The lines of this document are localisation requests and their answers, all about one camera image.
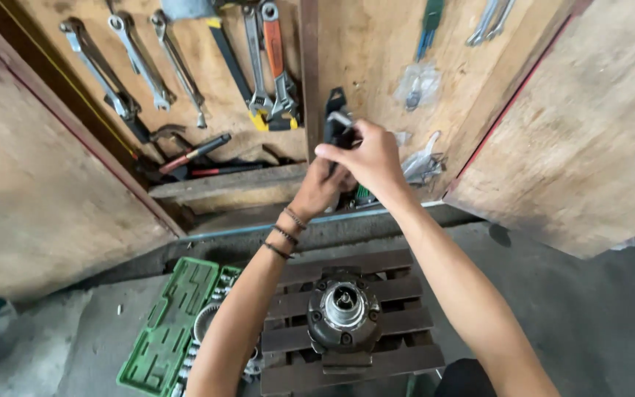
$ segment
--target bolt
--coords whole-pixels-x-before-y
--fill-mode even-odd
[[[342,337],[340,338],[340,343],[343,345],[352,344],[352,335],[349,335],[347,332],[343,333]]]

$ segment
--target concrete floor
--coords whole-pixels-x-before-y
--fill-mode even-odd
[[[635,248],[581,261],[523,234],[493,230],[496,239],[490,237],[488,223],[462,225],[448,233],[505,296],[561,394],[635,396]],[[309,251],[297,261],[405,246],[402,237],[377,239]],[[116,374],[166,278],[69,291],[18,317],[1,317],[0,397],[140,397],[117,386]],[[434,337],[447,362],[471,357],[432,292],[424,304],[433,314]],[[363,387],[371,396],[404,390],[402,378]]]

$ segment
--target adjustable wrench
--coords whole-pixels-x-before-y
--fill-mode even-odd
[[[492,30],[487,35],[487,40],[493,40],[504,31],[504,23],[506,23],[506,20],[511,13],[511,9],[514,8],[515,2],[516,0],[508,0],[506,6],[501,11],[501,14],[499,14],[499,17],[494,24],[494,28],[492,28]]]
[[[155,70],[152,69],[143,58],[141,50],[139,50],[138,45],[131,38],[131,28],[133,26],[131,15],[126,12],[119,11],[116,14],[111,14],[107,23],[110,25],[111,30],[117,33],[121,42],[124,44],[126,53],[131,60],[131,66],[134,73],[141,74],[141,76],[144,77],[144,80],[146,80],[146,84],[148,84],[151,88],[151,92],[153,93],[153,104],[156,109],[169,111],[175,97],[163,83],[161,77],[158,77]]]
[[[150,141],[150,132],[146,125],[138,119],[137,114],[141,108],[131,97],[100,50],[94,45],[90,35],[85,30],[85,25],[77,18],[68,18],[58,26],[65,33],[73,51],[90,69],[94,79],[104,90],[104,102],[114,108],[127,127],[141,143]]]
[[[251,56],[251,71],[254,75],[254,95],[249,102],[249,110],[253,116],[260,111],[269,114],[273,107],[271,98],[264,87],[264,74],[261,68],[261,49],[259,44],[259,28],[256,15],[256,6],[243,6],[244,26],[246,27],[246,40],[249,43],[249,55]]]
[[[295,117],[298,103],[293,99],[297,87],[286,72],[283,63],[283,41],[281,26],[278,21],[278,7],[273,1],[265,1],[261,5],[261,17],[264,21],[264,38],[266,40],[266,55],[269,58],[271,72],[276,82],[276,102],[269,119],[281,117],[284,112]]]
[[[499,5],[499,0],[487,0],[487,6],[484,8],[484,12],[482,12],[482,16],[479,19],[479,24],[477,28],[474,30],[474,34],[467,40],[468,47],[477,47],[484,41],[485,34],[487,29],[489,29],[489,24],[491,23],[492,17]]]
[[[202,104],[205,102],[205,98],[200,95],[198,86],[195,84],[195,80],[193,80],[193,76],[188,71],[188,68],[186,68],[183,63],[180,52],[178,52],[173,41],[168,36],[168,18],[163,14],[163,10],[156,10],[156,12],[151,15],[151,23],[156,31],[158,42],[161,44],[161,47],[163,47],[166,56],[173,65],[173,69],[176,71],[178,80],[181,81],[183,89],[190,97],[190,102],[193,103],[193,106],[195,106],[195,109],[198,111],[198,127],[201,129],[207,128],[205,114],[202,112]]]

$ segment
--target bracelet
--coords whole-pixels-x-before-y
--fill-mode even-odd
[[[289,210],[288,207],[283,209],[283,212],[287,213],[287,215],[289,217],[291,217],[291,219],[293,219],[293,221],[295,222],[295,224],[301,229],[301,230],[305,230],[308,228],[308,226],[305,226],[305,223],[303,221],[301,221],[300,218],[298,218],[298,216],[296,214],[293,213],[293,211]]]
[[[265,245],[267,248],[269,248],[271,251],[275,252],[276,254],[280,255],[281,258],[283,259],[293,259],[293,255],[288,255],[285,252],[281,251],[280,249],[272,246],[271,244],[267,243],[265,240],[261,240],[261,244]]]
[[[298,245],[298,239],[289,235],[288,232],[279,228],[277,225],[271,226],[271,229],[276,230],[278,233],[281,233],[281,235],[283,235],[283,237],[285,237],[289,242],[291,242],[291,244]]]

